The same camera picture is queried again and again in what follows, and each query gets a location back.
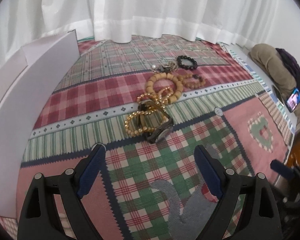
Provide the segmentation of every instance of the brown bead bracelet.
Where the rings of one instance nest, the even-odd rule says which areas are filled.
[[[198,89],[198,88],[201,88],[203,87],[205,84],[206,84],[206,81],[200,77],[199,75],[197,74],[186,74],[186,75],[178,75],[178,80],[182,82],[182,84],[187,87],[187,88],[190,88],[190,89]],[[197,82],[187,82],[185,81],[185,79],[188,79],[188,78],[195,78],[195,79],[198,79]]]

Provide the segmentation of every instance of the curtain fold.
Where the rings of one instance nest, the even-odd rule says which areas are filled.
[[[0,4],[0,66],[20,46],[76,29],[126,43],[131,35],[173,34],[252,47],[266,42],[278,0],[3,0]]]

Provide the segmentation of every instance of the blue gripper pad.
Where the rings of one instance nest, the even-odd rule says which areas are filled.
[[[222,198],[223,192],[221,188],[221,180],[212,167],[210,161],[205,156],[202,151],[202,148],[196,146],[194,148],[194,160],[197,164],[199,171],[202,174],[204,181],[206,182],[210,193],[216,196],[218,199]]]
[[[279,162],[278,160],[273,160],[270,163],[270,168],[284,177],[286,180],[292,180],[295,176],[292,169]]]
[[[84,195],[87,195],[100,171],[101,165],[106,159],[106,148],[100,147],[95,153],[94,157],[90,160],[86,169],[82,173],[79,179],[79,189],[77,196],[81,199]]]

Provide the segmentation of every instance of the heart pattern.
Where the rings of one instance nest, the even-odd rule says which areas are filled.
[[[268,126],[268,121],[264,115],[259,112],[256,118],[248,120],[248,131],[259,146],[266,151],[273,152],[273,135]]]

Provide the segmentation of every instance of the black bead bracelet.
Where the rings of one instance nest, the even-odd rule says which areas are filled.
[[[182,61],[181,61],[182,59],[187,59],[187,60],[191,61],[191,62],[192,62],[192,66],[184,65],[184,64],[182,63]],[[178,67],[181,67],[181,68],[183,68],[183,69],[194,70],[194,69],[196,69],[196,68],[198,67],[197,62],[196,62],[193,58],[190,58],[190,57],[188,57],[188,56],[178,56],[178,57],[177,57],[177,62],[178,62]]]

